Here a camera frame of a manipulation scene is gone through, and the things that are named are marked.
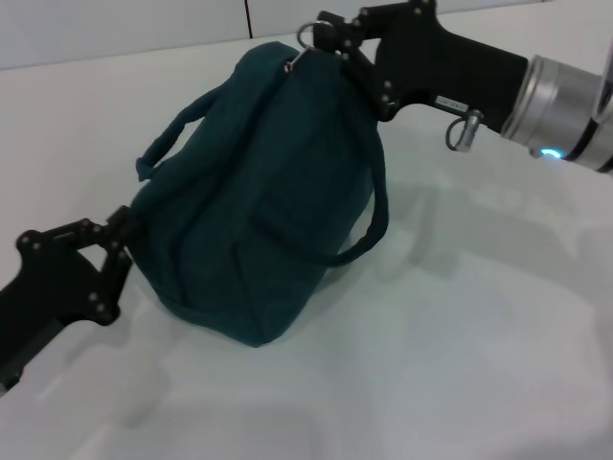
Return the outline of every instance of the white table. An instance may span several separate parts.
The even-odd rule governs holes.
[[[559,0],[442,23],[599,73],[612,14]],[[0,284],[23,230],[128,203],[134,159],[262,42],[0,73]],[[613,458],[613,181],[485,129],[449,152],[451,120],[414,106],[381,126],[389,235],[280,340],[185,324],[133,270],[120,320],[71,326],[0,400],[0,458]]]

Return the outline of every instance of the metal cylinder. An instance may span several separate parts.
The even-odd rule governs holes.
[[[482,120],[483,113],[481,113],[479,110],[471,110],[468,112],[464,130],[462,131],[460,140],[456,145],[457,151],[470,151],[472,148],[472,143],[475,140],[475,135],[477,134],[477,129],[479,129],[479,125],[481,124]]]
[[[529,149],[569,154],[592,117],[600,79],[544,57],[535,57],[502,136]]]
[[[591,170],[613,172],[613,103],[607,94],[613,67],[607,67],[600,78],[535,57],[502,136],[534,156],[553,152]]]

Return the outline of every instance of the bag strap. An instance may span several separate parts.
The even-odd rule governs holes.
[[[155,175],[157,168],[162,166],[160,164],[156,168],[156,165],[166,156],[170,149],[172,149],[172,146],[174,146],[183,132],[185,125],[196,122],[207,115],[209,109],[213,106],[217,96],[223,89],[224,84],[212,89],[181,110],[176,118],[172,120],[169,127],[164,130],[162,135],[153,141],[153,144],[145,151],[145,154],[136,160],[136,172],[138,173],[139,181],[143,182],[144,180],[151,179]]]
[[[360,141],[365,146],[366,158],[371,169],[373,180],[373,189],[375,195],[375,208],[373,210],[373,218],[371,224],[366,231],[366,234],[352,247],[346,251],[335,254],[323,254],[312,247],[309,247],[303,241],[298,241],[293,236],[288,236],[283,230],[273,228],[271,225],[264,224],[265,231],[277,243],[296,253],[302,259],[318,265],[328,267],[337,267],[350,264],[356,259],[363,256],[365,253],[373,249],[378,242],[385,236],[389,225],[390,213],[387,197],[387,186],[385,179],[385,160],[383,156],[383,148],[380,145],[375,145],[372,141],[368,142],[363,133],[359,133]]]

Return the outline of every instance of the green canvas bag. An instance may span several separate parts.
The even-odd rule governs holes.
[[[248,52],[137,161],[136,264],[173,313],[251,346],[279,337],[328,267],[388,225],[376,119],[338,58],[281,43]],[[186,123],[204,120],[166,161]],[[375,190],[366,235],[338,254]]]

